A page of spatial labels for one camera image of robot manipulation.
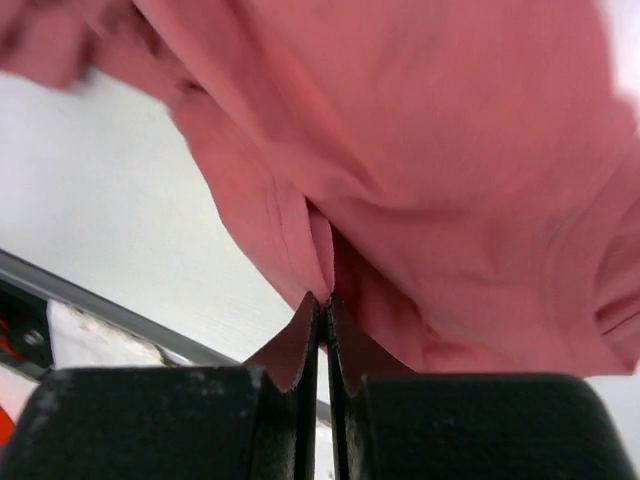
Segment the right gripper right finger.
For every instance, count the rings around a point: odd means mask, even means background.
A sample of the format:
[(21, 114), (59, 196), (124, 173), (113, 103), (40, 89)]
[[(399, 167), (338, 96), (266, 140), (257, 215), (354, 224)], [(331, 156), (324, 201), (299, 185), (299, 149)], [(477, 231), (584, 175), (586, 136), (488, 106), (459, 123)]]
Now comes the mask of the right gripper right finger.
[(632, 479), (595, 392), (558, 374), (419, 374), (326, 308), (339, 479)]

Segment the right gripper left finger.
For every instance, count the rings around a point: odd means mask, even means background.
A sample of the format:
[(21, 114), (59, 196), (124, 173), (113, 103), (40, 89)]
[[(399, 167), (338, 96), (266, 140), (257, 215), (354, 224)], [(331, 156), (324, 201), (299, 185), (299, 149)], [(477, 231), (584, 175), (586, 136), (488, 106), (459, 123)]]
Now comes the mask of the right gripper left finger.
[(319, 316), (306, 295), (239, 366), (48, 374), (1, 450), (2, 477), (312, 478)]

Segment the pink t shirt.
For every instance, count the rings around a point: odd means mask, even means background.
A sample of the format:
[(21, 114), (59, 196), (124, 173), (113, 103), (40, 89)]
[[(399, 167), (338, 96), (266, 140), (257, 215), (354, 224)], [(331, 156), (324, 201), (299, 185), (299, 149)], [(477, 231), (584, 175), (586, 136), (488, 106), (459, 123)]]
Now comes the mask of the pink t shirt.
[(5, 1), (1, 67), (166, 104), (291, 305), (421, 372), (632, 372), (639, 139), (593, 1)]

